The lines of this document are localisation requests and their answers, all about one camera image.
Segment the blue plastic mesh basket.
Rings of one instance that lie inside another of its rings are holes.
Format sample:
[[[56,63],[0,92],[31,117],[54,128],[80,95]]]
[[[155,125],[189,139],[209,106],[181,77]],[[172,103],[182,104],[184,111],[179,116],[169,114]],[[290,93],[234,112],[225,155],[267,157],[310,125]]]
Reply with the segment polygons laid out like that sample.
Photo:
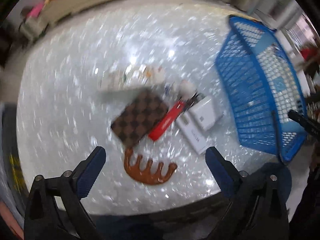
[[[274,154],[288,164],[307,137],[288,117],[306,116],[296,71],[275,37],[258,21],[229,15],[230,31],[215,60],[242,146]]]

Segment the black adidas sleeve cylinder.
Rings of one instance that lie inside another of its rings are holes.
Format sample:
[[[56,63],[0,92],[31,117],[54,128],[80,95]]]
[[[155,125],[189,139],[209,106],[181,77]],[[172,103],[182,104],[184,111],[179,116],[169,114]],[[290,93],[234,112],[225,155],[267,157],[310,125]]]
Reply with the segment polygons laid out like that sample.
[[[288,112],[289,119],[298,123],[304,130],[311,136],[313,136],[316,140],[319,141],[320,138],[320,128],[319,123],[315,120],[304,117],[302,114],[299,114],[297,111],[290,110]]]

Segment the white power bank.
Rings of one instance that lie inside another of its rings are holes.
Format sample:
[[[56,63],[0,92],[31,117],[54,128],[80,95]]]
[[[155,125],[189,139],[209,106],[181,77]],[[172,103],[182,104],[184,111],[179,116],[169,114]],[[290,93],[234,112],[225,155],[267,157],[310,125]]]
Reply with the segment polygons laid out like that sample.
[[[193,150],[197,154],[203,154],[207,149],[207,142],[192,117],[187,112],[184,112],[178,116],[176,124]]]

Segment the white charger adapter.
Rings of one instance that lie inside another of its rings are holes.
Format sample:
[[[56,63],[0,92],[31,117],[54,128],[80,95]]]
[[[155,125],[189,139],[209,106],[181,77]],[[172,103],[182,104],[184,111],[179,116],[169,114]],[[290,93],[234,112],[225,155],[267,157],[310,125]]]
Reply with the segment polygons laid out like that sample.
[[[211,129],[223,116],[216,100],[211,96],[201,99],[190,107],[188,112],[203,131]]]

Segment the red lighter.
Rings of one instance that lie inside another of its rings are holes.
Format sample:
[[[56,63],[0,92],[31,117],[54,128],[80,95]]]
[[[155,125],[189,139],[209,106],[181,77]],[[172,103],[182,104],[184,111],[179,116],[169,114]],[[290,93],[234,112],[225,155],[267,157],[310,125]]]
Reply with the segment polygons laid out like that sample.
[[[176,102],[164,118],[152,129],[148,137],[152,141],[157,141],[169,126],[177,119],[177,117],[183,112],[186,103],[182,100]]]

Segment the brown checkered wallet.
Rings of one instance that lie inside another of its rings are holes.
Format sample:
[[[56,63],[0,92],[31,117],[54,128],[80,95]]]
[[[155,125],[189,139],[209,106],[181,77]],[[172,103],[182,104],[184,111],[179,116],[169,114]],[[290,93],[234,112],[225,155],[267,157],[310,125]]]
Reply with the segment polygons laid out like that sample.
[[[132,148],[164,118],[169,107],[151,90],[146,89],[112,121],[111,130],[125,148]]]

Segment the brown antler-shaped comb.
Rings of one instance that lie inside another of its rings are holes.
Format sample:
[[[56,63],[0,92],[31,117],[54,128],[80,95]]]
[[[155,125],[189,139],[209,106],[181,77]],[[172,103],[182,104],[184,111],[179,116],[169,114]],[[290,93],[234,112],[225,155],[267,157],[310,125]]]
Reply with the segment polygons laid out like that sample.
[[[129,177],[133,180],[146,184],[146,185],[160,185],[166,183],[177,169],[176,163],[170,163],[165,175],[162,175],[164,163],[158,163],[157,170],[151,171],[153,160],[149,159],[146,168],[140,169],[140,163],[143,159],[142,155],[137,156],[137,160],[134,165],[130,164],[131,157],[133,156],[133,149],[127,148],[124,152],[124,170]]]

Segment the white remote control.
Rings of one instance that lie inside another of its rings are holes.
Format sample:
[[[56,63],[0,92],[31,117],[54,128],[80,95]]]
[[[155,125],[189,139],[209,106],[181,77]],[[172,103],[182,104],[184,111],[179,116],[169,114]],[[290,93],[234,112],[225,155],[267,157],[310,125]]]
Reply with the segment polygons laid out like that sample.
[[[129,65],[125,69],[104,72],[98,81],[98,90],[102,92],[119,92],[161,85],[165,81],[162,67]]]

